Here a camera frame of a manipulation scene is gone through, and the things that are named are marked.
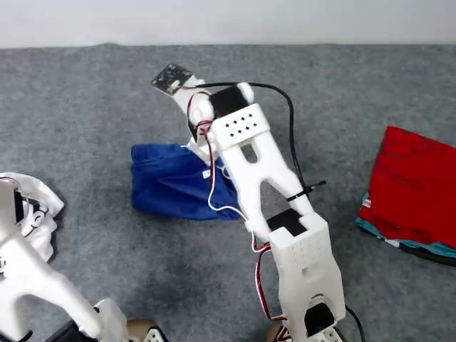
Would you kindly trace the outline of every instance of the red and white wire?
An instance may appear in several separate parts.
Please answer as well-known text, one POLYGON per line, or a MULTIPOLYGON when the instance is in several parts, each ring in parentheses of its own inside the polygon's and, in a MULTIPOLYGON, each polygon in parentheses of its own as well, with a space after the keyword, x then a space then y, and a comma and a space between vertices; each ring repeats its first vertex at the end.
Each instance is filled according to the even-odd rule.
POLYGON ((266 249, 259 252, 258 260, 256 261, 255 266, 255 285, 256 285, 256 292, 258 293, 259 302, 261 304, 261 308, 263 309, 264 315, 270 319, 271 321, 286 321, 286 317, 283 315, 279 316, 271 316, 269 313, 268 304, 266 302, 266 297, 264 296, 263 288, 261 286, 261 277, 260 277, 260 267, 261 267, 261 257, 263 254, 268 253, 271 251, 271 247, 268 246, 266 249))
POLYGON ((214 155, 212 154, 212 146, 209 141, 209 138, 207 137, 207 132, 206 132, 206 134, 204 134, 204 138, 206 139, 207 146, 209 147, 209 158, 211 160, 211 165, 210 165, 211 191, 209 193, 209 197, 207 198, 207 205, 209 206, 209 208, 211 208, 212 210, 214 210, 216 212, 219 212, 220 210, 230 209, 230 210, 236 212, 237 214, 239 214, 239 216, 242 217, 245 221, 248 221, 248 219, 244 215, 244 213, 241 210, 237 209, 236 207, 233 207, 231 205, 224 205, 223 207, 216 208, 212 205, 211 199, 212 199, 212 195, 214 194, 214 189, 215 189, 215 162, 214 162, 214 155))
POLYGON ((280 332, 277 334, 277 338, 276 339, 278 341, 282 342, 282 341, 289 340, 290 338, 291 338, 291 335, 290 335, 288 329, 285 328, 284 326, 281 326, 280 332))

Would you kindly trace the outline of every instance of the hole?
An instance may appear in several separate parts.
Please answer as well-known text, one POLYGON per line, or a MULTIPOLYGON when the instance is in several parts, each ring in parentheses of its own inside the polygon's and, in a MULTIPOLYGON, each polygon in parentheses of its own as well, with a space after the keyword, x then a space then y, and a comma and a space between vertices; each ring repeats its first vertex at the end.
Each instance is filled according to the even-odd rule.
POLYGON ((246 145, 242 146, 241 150, 242 150, 242 154, 244 155, 244 158, 247 162, 254 164, 258 161, 257 153, 255 152, 252 144, 246 144, 246 145))

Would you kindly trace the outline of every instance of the white robotic arm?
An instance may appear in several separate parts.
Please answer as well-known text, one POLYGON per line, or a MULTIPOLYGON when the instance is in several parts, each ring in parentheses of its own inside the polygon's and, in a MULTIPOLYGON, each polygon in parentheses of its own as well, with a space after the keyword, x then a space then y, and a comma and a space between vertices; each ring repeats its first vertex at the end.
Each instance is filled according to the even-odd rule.
POLYGON ((66 277, 52 270, 22 236, 16 226, 22 204, 14 183, 0 181, 0 255, 8 276, 0 278, 0 341, 29 341, 31 331, 21 317, 17 301, 25 295, 37 296, 60 306, 74 320, 84 336, 103 342, 126 342, 126 318, 110 299, 95 307, 79 294, 66 277))
POLYGON ((186 112, 193 135, 189 148, 208 164, 208 143, 221 157, 237 189, 247 230, 269 243, 279 271, 282 323, 293 341, 337 341, 332 328, 345 316, 345 303, 328 223, 302 195, 304 189, 281 156, 250 86, 240 83, 210 95, 203 83, 172 64, 152 82, 186 112), (211 121, 205 133, 195 129, 202 120, 211 121), (255 163, 242 152, 247 144, 256 153, 255 163), (287 198, 291 209, 266 220, 261 212, 262 182, 287 198))
MULTIPOLYGON (((237 189, 247 230, 266 243, 258 249, 261 254, 272 252, 283 311, 275 319, 295 342, 341 342, 333 327, 345 316, 345 306, 327 222, 302 196, 303 187, 286 166, 250 86, 241 83, 211 95, 195 88, 203 83, 175 65, 169 65, 152 82, 188 115, 192 132, 188 148, 208 165, 217 155, 222 158, 237 189), (246 144, 252 145, 257 162, 245 159, 241 147, 246 144), (291 208, 266 220, 261 213, 262 182, 277 188, 291 208)), ((128 336, 126 318, 113 301, 102 300, 95 310, 24 239, 16 226, 22 208, 15 202, 17 191, 13 183, 0 181, 0 255, 8 268, 8 276, 0 276, 0 341, 29 341, 29 328, 16 304, 30 294, 60 306, 74 321, 74 337, 66 335, 51 342, 137 342, 128 336)), ((165 341, 159 331, 150 334, 155 336, 151 341, 165 341)), ((277 340, 286 338, 279 334, 277 340)))

